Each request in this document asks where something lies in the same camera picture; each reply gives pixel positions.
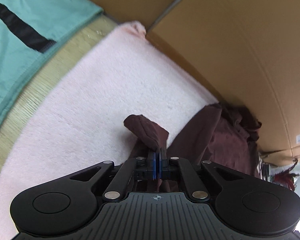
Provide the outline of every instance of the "white fluffy rug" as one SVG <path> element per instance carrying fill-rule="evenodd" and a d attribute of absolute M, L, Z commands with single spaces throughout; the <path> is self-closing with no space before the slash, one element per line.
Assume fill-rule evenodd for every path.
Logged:
<path fill-rule="evenodd" d="M 47 96 L 15 143 L 0 174 L 0 240 L 17 234 L 9 207 L 21 191 L 104 160 L 122 163 L 136 141 L 123 126 L 128 115 L 157 122 L 169 145 L 214 102 L 145 39 L 140 23 L 117 27 Z"/>

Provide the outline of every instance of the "floor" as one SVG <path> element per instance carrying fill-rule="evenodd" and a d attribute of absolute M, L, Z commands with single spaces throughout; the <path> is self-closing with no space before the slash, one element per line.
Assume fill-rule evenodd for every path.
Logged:
<path fill-rule="evenodd" d="M 115 26 L 115 22 L 103 15 L 93 21 L 74 35 L 24 88 L 0 128 L 0 170 L 14 142 L 46 95 Z"/>

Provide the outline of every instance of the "ribbed gray panel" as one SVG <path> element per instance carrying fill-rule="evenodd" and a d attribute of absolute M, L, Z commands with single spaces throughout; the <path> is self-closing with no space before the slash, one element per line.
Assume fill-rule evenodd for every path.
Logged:
<path fill-rule="evenodd" d="M 207 204 L 191 203 L 184 193 L 130 193 L 119 203 L 107 203 L 85 228 L 51 240 L 255 240 L 221 223 Z M 15 240 L 31 240 L 26 234 Z M 293 233 L 269 240 L 299 240 Z"/>

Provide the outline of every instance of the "circular cap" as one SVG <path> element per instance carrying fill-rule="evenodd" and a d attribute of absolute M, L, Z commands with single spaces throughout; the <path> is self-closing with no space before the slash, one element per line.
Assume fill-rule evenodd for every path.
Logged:
<path fill-rule="evenodd" d="M 246 194 L 242 198 L 242 203 L 246 208 L 260 213 L 268 213 L 276 210 L 280 205 L 277 196 L 263 191 L 254 191 Z"/>
<path fill-rule="evenodd" d="M 44 214 L 55 214 L 70 205 L 70 198 L 62 193 L 49 192 L 42 194 L 33 201 L 33 207 Z"/>
<path fill-rule="evenodd" d="M 118 197 L 120 197 L 120 193 L 116 191 L 108 191 L 107 193 L 105 193 L 105 198 L 108 199 L 116 199 Z"/>
<path fill-rule="evenodd" d="M 204 199 L 208 197 L 208 193 L 206 193 L 205 191 L 195 191 L 192 193 L 192 196 L 198 199 Z"/>

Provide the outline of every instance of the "brown cloth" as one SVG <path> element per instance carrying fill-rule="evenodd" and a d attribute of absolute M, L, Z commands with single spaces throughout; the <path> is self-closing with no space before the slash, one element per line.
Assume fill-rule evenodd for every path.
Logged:
<path fill-rule="evenodd" d="M 164 145 L 168 132 L 142 115 L 131 115 L 124 125 L 146 146 L 157 151 Z M 246 107 L 223 104 L 205 106 L 181 130 L 167 149 L 167 157 L 188 159 L 192 164 L 211 160 L 228 168 L 258 177 L 258 122 Z M 142 148 L 137 142 L 136 149 Z"/>
<path fill-rule="evenodd" d="M 123 124 L 154 152 L 158 153 L 160 148 L 167 146 L 168 131 L 143 115 L 131 114 Z"/>

